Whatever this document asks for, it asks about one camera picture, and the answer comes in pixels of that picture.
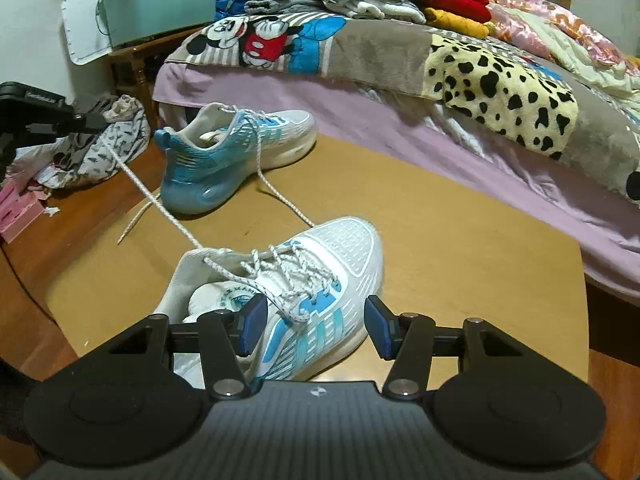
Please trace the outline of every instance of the wooden chair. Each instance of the wooden chair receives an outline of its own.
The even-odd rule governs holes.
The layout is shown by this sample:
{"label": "wooden chair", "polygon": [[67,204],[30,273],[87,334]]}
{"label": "wooden chair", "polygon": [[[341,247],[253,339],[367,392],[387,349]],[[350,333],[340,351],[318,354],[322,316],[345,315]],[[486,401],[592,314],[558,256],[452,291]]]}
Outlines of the wooden chair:
{"label": "wooden chair", "polygon": [[114,90],[117,94],[133,95],[142,103],[151,131],[158,127],[158,114],[151,97],[155,77],[151,74],[151,62],[158,64],[164,61],[166,56],[180,46],[184,38],[201,28],[173,31],[115,50],[108,55]]}

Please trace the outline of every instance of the white and blue sneaker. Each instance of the white and blue sneaker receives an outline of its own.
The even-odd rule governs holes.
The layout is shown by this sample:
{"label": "white and blue sneaker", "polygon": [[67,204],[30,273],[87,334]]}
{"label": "white and blue sneaker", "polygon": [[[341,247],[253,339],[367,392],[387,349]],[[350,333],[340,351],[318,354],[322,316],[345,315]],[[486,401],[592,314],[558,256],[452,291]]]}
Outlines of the white and blue sneaker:
{"label": "white and blue sneaker", "polygon": [[160,196],[164,206],[200,214],[220,206],[252,173],[300,160],[314,145],[318,128],[302,110],[273,114],[212,103],[183,130],[154,134],[165,152]]}
{"label": "white and blue sneaker", "polygon": [[[269,300],[267,327],[253,354],[239,358],[247,380],[306,380],[353,352],[366,338],[364,301],[382,283],[382,243],[359,218],[326,222],[268,251],[186,253],[155,312],[172,323],[226,308],[257,292]],[[174,371],[204,387],[200,357],[176,354]]]}

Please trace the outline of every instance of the ribbed gray surface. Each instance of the ribbed gray surface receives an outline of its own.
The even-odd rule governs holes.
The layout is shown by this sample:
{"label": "ribbed gray surface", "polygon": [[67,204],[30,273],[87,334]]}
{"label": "ribbed gray surface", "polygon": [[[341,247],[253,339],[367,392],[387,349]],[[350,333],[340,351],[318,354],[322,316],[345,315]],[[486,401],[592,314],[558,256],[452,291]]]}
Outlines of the ribbed gray surface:
{"label": "ribbed gray surface", "polygon": [[[322,396],[311,391],[318,386]],[[372,383],[265,382],[258,395],[217,403],[199,432],[151,462],[86,470],[47,462],[32,480],[604,480],[581,464],[517,473],[453,449],[414,404]]]}

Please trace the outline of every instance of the chair leg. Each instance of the chair leg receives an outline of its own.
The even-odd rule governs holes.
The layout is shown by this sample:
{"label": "chair leg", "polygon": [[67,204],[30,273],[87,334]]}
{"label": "chair leg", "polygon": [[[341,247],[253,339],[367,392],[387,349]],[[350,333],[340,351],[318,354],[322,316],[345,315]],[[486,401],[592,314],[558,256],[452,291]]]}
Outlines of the chair leg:
{"label": "chair leg", "polygon": [[158,117],[154,110],[154,102],[151,98],[151,92],[149,91],[149,84],[146,81],[145,61],[143,59],[133,59],[131,61],[131,68],[136,78],[136,97],[145,109],[146,120],[151,128],[151,133],[153,133],[158,128]]}

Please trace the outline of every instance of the pink box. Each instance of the pink box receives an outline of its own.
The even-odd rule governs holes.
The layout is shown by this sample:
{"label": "pink box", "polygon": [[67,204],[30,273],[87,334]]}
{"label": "pink box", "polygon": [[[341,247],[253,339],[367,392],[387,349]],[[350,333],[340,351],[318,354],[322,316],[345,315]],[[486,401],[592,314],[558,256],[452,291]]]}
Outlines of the pink box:
{"label": "pink box", "polygon": [[13,184],[3,186],[0,190],[0,235],[10,243],[43,211],[44,207],[32,192],[20,195]]}

